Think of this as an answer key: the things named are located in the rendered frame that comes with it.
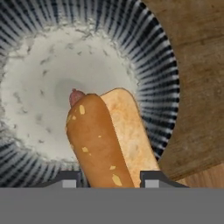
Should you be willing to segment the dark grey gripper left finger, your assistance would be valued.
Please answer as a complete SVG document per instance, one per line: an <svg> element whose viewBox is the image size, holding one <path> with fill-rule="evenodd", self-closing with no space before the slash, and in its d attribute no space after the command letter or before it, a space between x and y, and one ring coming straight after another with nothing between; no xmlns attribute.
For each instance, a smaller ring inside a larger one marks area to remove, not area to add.
<svg viewBox="0 0 224 224"><path fill-rule="evenodd" d="M60 171L56 177L45 183L38 184L38 187L52 186L53 184L61 183L63 188L78 188L82 187L80 171Z"/></svg>

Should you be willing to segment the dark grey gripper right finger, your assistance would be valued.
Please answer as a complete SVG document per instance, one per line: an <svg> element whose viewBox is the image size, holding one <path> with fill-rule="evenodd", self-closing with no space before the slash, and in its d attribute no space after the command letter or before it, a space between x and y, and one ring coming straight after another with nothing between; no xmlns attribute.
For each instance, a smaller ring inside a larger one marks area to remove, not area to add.
<svg viewBox="0 0 224 224"><path fill-rule="evenodd" d="M168 179L161 171L140 171L140 187L141 188L166 188L166 187L184 187L180 184Z"/></svg>

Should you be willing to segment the brown hot dog bun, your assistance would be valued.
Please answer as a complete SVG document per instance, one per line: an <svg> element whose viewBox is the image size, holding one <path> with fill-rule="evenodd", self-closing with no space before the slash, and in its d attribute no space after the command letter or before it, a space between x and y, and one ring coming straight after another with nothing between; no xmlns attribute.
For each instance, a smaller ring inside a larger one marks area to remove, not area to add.
<svg viewBox="0 0 224 224"><path fill-rule="evenodd" d="M137 103L124 88L85 94L68 112L66 135L92 187L138 188L140 171L159 170Z"/></svg>

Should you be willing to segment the reddish brown sausage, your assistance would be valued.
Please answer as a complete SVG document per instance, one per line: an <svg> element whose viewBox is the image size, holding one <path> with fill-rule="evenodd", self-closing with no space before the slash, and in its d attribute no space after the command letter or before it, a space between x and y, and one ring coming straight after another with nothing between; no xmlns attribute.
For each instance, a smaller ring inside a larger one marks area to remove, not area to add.
<svg viewBox="0 0 224 224"><path fill-rule="evenodd" d="M72 90L72 93L70 94L69 96L69 103L70 103L70 106L74 106L76 104L76 102L78 100L80 100L82 97L84 97L85 94L83 92L81 92L80 90L77 90L77 89L73 89Z"/></svg>

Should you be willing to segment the blue white striped bowl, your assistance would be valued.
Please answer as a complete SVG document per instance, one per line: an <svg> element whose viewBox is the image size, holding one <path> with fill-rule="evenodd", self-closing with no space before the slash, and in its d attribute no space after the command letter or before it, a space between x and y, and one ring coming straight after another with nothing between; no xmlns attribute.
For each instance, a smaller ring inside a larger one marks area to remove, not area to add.
<svg viewBox="0 0 224 224"><path fill-rule="evenodd" d="M0 0L0 187L29 187L81 168L65 133L69 95L123 103L131 93L160 158L179 111L179 70L141 0Z"/></svg>

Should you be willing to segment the brown wooden board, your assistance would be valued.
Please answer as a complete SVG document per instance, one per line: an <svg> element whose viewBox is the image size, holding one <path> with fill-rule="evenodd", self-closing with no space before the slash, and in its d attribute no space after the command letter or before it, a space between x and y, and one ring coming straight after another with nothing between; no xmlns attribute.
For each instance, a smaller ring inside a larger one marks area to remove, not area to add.
<svg viewBox="0 0 224 224"><path fill-rule="evenodd" d="M159 165L181 179L224 161L224 0L144 2L178 61L178 120Z"/></svg>

